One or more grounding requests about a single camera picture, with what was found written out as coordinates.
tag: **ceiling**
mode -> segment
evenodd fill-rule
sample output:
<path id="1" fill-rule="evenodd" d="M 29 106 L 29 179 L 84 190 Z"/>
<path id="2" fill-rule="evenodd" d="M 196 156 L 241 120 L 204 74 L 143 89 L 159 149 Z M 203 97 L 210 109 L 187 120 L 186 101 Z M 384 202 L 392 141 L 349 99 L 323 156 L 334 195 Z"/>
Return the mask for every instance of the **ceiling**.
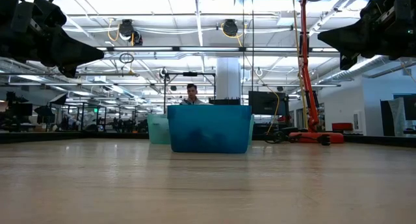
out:
<path id="1" fill-rule="evenodd" d="M 310 31 L 310 47 L 329 47 L 317 40 L 319 31 L 334 29 L 353 24 L 359 19 L 359 10 L 368 0 L 323 0 L 307 4 L 307 28 Z M 132 19 L 133 26 L 140 32 L 143 38 L 143 46 L 215 46 L 238 47 L 236 38 L 224 36 L 221 28 L 217 26 L 226 19 L 235 19 L 239 26 L 239 34 L 242 34 L 243 24 L 247 31 L 241 37 L 245 47 L 288 47 L 295 48 L 295 31 L 292 0 L 245 0 L 244 8 L 242 0 L 55 0 L 67 15 L 68 22 L 64 30 L 69 36 L 96 47 L 127 46 L 128 43 L 120 37 L 112 41 L 108 36 L 116 37 L 116 28 L 122 19 Z M 300 6 L 296 0 L 295 9 L 299 12 Z M 300 26 L 300 18 L 297 17 L 297 25 Z M 77 80 L 60 78 L 60 82 L 100 82 L 107 83 L 133 83 L 149 84 L 158 83 L 159 72 L 162 68 L 169 72 L 204 71 L 215 73 L 216 58 L 225 56 L 218 53 L 178 53 L 178 52 L 139 52 L 132 53 L 140 57 L 132 64 L 122 64 L 119 53 L 107 53 L 114 60 L 101 60 L 81 66 L 79 73 L 93 73 L 91 77 L 82 76 Z M 243 57 L 238 55 L 241 66 Z M 251 69 L 248 60 L 252 62 L 252 54 L 247 53 L 244 68 Z M 323 77 L 325 74 L 338 69 L 339 55 L 322 56 L 311 54 L 309 58 L 309 71 L 312 80 Z M 31 62 L 31 66 L 43 67 L 41 64 Z M 291 54 L 255 54 L 255 69 L 263 71 L 262 79 L 266 83 L 298 83 L 298 59 L 296 53 Z M 135 75 L 124 76 L 129 70 Z M 204 77 L 178 76 L 174 83 L 206 82 L 200 93 L 213 93 Z M 121 86 L 126 93 L 148 99 L 162 98 L 158 93 L 162 87 L 145 86 Z M 108 97 L 112 91 L 106 92 L 103 88 L 89 88 L 97 97 Z M 178 86 L 172 93 L 186 93 L 185 87 Z"/>

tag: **black monitor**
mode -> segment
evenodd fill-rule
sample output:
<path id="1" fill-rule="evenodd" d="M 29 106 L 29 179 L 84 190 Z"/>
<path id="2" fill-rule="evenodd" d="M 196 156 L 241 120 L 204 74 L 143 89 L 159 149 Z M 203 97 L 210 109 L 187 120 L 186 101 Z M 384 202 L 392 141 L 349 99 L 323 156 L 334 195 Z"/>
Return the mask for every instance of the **black monitor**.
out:
<path id="1" fill-rule="evenodd" d="M 32 104 L 19 103 L 12 105 L 13 114 L 16 116 L 32 116 L 33 106 Z"/>
<path id="2" fill-rule="evenodd" d="M 278 115 L 287 116 L 288 96 L 285 93 L 276 92 L 279 95 L 280 103 Z M 248 92 L 248 104 L 252 107 L 252 114 L 264 114 L 273 116 L 278 105 L 278 98 L 272 92 Z"/>
<path id="3" fill-rule="evenodd" d="M 403 97 L 404 102 L 404 114 L 406 120 L 416 120 L 416 95 L 408 95 Z"/>

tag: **blue plastic bin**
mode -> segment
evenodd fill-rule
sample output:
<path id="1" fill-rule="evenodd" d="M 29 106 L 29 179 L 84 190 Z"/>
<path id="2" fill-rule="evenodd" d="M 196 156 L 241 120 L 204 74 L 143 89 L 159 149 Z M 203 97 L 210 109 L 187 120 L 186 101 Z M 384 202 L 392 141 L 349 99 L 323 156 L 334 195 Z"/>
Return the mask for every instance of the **blue plastic bin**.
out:
<path id="1" fill-rule="evenodd" d="M 172 151 L 181 153 L 245 153 L 250 106 L 168 106 Z"/>
<path id="2" fill-rule="evenodd" d="M 169 121 L 166 114 L 149 114 L 150 143 L 170 144 Z"/>

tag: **white pillar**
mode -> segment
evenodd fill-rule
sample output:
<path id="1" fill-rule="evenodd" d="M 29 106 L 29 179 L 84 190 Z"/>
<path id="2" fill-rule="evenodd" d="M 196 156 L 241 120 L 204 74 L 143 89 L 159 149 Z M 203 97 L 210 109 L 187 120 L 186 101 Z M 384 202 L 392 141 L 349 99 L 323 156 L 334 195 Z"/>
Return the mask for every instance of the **white pillar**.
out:
<path id="1" fill-rule="evenodd" d="M 216 59 L 216 98 L 241 96 L 241 67 L 238 57 Z"/>

